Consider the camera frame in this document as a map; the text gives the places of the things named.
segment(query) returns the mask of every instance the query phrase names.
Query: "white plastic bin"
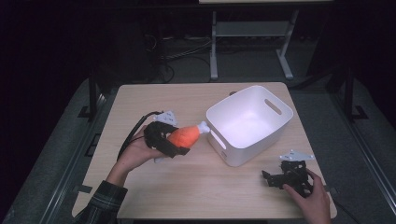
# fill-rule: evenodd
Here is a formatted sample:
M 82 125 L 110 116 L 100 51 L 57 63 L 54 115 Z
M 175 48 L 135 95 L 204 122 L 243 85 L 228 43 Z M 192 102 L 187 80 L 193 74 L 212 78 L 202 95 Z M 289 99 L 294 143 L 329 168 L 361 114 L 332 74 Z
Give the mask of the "white plastic bin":
M 240 166 L 276 142 L 293 111 L 262 86 L 251 86 L 206 111 L 208 141 L 230 166 Z

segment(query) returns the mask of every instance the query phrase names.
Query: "metal stand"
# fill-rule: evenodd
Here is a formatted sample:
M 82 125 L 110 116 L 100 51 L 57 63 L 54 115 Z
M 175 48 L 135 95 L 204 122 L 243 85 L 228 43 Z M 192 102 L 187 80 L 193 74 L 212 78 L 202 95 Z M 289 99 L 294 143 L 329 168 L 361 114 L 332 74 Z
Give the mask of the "metal stand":
M 96 115 L 97 112 L 97 107 L 96 107 L 96 84 L 94 81 L 94 72 L 92 71 L 90 73 L 90 76 L 88 78 L 88 84 L 89 84 L 89 89 L 90 89 L 90 110 L 88 111 L 88 107 L 84 106 L 81 108 L 81 111 L 78 114 L 79 118 L 88 118 L 88 122 L 91 122 L 93 118 Z
M 285 42 L 281 49 L 276 50 L 276 55 L 285 77 L 287 79 L 293 79 L 293 74 L 290 71 L 285 55 L 298 12 L 298 10 L 293 11 L 290 21 L 217 21 L 216 11 L 214 11 L 212 21 L 212 50 L 210 52 L 210 78 L 216 80 L 219 77 L 216 57 L 217 36 L 284 36 Z
M 348 70 L 346 74 L 346 88 L 344 93 L 344 112 L 346 113 L 346 117 L 349 121 L 354 122 L 355 119 L 368 119 L 366 113 L 364 113 L 363 108 L 359 105 L 355 105 L 355 108 L 358 111 L 358 114 L 353 114 L 353 80 L 354 76 L 352 71 Z

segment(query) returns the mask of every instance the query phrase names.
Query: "wooden table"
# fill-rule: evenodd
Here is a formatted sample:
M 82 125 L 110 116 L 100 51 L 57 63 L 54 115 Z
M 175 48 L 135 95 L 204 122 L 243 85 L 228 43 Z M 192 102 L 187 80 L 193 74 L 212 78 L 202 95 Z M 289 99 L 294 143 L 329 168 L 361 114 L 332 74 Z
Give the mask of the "wooden table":
M 119 89 L 108 116 L 73 216 L 82 210 L 116 161 L 128 133 L 142 116 L 152 111 L 174 111 L 177 127 L 205 120 L 206 110 L 232 91 L 263 85 L 293 109 L 294 116 L 280 139 L 240 167 L 228 166 L 205 134 L 186 156 L 148 161 L 133 170 L 125 184 L 129 191 L 118 218 L 133 219 L 272 219 L 300 218 L 302 213 L 285 190 L 270 188 L 262 170 L 281 174 L 280 155 L 291 149 L 313 154 L 289 91 L 283 83 L 210 83 L 127 85 Z M 322 176 L 317 161 L 307 167 Z M 331 203 L 332 217 L 336 209 Z

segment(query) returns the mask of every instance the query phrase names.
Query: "black device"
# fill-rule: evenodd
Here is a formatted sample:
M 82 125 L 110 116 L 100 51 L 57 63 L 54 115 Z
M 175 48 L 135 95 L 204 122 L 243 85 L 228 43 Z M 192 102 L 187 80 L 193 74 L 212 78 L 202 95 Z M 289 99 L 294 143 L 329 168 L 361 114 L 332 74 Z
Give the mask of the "black device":
M 133 137 L 136 131 L 142 126 L 143 122 L 150 117 L 151 115 L 160 115 L 163 112 L 150 112 L 146 116 L 143 116 L 131 130 L 131 132 L 126 137 L 123 142 L 121 149 L 119 151 L 119 155 L 117 160 L 120 158 L 122 152 L 128 147 L 128 145 L 134 141 Z M 161 153 L 165 154 L 170 158 L 174 158 L 176 155 L 186 155 L 190 149 L 186 147 L 177 147 L 173 143 L 167 140 L 167 135 L 169 133 L 177 130 L 177 127 L 174 127 L 170 124 L 162 123 L 159 121 L 151 122 L 144 131 L 145 142 L 148 147 L 155 148 Z
M 283 172 L 282 175 L 270 175 L 262 171 L 262 176 L 267 180 L 269 187 L 283 189 L 282 186 L 287 184 L 304 198 L 307 196 L 306 189 L 312 192 L 313 187 L 308 182 L 305 161 L 282 161 L 280 168 Z

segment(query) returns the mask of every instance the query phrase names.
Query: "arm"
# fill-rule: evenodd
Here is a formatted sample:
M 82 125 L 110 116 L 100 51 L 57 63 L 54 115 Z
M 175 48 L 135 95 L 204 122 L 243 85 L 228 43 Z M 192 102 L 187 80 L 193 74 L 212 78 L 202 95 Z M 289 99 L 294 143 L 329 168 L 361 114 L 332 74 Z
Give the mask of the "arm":
M 303 211 L 304 218 L 310 224 L 330 224 L 330 198 L 323 187 L 321 178 L 306 169 L 314 180 L 314 190 L 307 198 L 303 198 L 289 185 L 283 185 L 283 189 L 298 204 Z
M 134 136 L 130 145 L 114 164 L 106 181 L 101 183 L 87 207 L 76 216 L 75 223 L 113 223 L 128 191 L 123 186 L 129 172 L 146 161 L 164 157 L 160 151 L 147 147 L 143 138 L 145 128 L 146 126 Z

